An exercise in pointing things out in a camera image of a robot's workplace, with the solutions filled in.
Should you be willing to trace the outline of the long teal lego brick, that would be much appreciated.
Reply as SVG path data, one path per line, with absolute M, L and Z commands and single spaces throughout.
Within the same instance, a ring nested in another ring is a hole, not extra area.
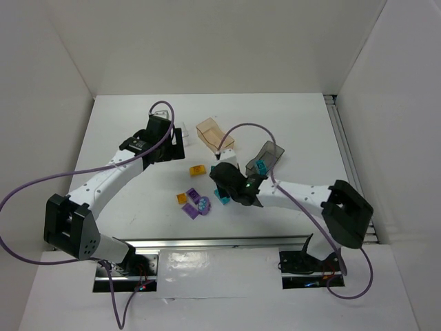
M 226 204 L 228 204 L 228 203 L 230 202 L 230 198 L 229 198 L 229 197 L 222 197 L 222 196 L 220 195 L 220 192 L 218 191 L 218 189 L 215 189 L 215 190 L 214 190 L 214 194 L 215 194 L 215 196 L 217 197 L 217 199 L 218 199 L 223 205 L 226 205 Z

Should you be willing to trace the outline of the purple oval flower lego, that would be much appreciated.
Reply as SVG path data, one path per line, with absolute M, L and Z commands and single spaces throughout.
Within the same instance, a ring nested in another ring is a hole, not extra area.
M 200 215 L 206 216 L 211 210 L 211 201 L 208 197 L 201 197 L 197 203 L 197 210 Z

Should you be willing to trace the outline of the yellow smiley lego brick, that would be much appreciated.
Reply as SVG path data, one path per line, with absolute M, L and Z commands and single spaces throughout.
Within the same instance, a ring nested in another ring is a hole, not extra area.
M 189 169 L 189 174 L 191 177 L 206 174 L 206 168 L 204 165 L 194 165 Z

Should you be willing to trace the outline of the purple hollow lego brick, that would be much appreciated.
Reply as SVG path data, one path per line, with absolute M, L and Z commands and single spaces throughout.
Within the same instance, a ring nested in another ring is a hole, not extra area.
M 201 195 L 194 188 L 190 188 L 185 193 L 188 196 L 188 198 L 196 205 L 201 200 Z

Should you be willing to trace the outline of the purple studded lego brick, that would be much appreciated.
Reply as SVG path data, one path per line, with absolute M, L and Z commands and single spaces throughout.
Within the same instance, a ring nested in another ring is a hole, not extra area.
M 182 211 L 192 220 L 194 220 L 199 215 L 198 209 L 190 203 L 186 203 L 182 207 Z

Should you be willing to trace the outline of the small orange lego brick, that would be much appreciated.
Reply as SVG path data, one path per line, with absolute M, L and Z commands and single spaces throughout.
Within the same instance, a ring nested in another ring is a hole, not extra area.
M 184 205 L 187 203 L 187 195 L 185 193 L 180 193 L 176 195 L 176 199 L 179 205 Z

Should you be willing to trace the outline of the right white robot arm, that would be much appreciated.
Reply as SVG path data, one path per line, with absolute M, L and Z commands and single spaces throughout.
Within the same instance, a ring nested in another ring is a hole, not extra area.
M 241 205 L 303 212 L 319 231 L 307 240 L 304 252 L 319 261 L 341 248 L 360 249 L 365 241 L 373 207 L 346 181 L 319 186 L 260 174 L 246 177 L 226 162 L 214 166 L 209 176 L 222 197 Z

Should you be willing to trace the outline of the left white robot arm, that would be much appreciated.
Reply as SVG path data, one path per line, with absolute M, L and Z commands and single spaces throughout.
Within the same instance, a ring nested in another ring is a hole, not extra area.
M 133 245 L 101 234 L 96 221 L 111 199 L 148 166 L 184 157 L 181 128 L 168 119 L 150 116 L 146 128 L 119 146 L 107 170 L 64 197 L 54 194 L 48 199 L 44 241 L 79 261 L 106 260 L 121 274 L 146 271 L 148 258 L 137 254 Z

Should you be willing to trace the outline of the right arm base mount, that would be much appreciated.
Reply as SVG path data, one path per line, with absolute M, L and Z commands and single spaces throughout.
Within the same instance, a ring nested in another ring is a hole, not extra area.
M 282 289 L 325 288 L 328 280 L 333 287 L 345 286 L 344 276 L 335 253 L 320 261 L 309 256 L 302 243 L 284 243 L 278 249 L 276 267 L 281 274 Z

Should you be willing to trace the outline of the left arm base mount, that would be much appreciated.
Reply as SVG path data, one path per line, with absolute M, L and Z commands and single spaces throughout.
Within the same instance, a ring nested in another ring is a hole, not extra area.
M 136 266 L 134 271 L 122 271 L 120 267 L 111 265 L 110 274 L 115 292 L 133 292 L 135 287 L 140 285 L 143 287 L 139 292 L 156 292 L 159 251 L 141 250 L 141 254 L 149 264 L 143 267 Z M 102 265 L 96 267 L 92 291 L 93 293 L 110 293 L 109 277 Z

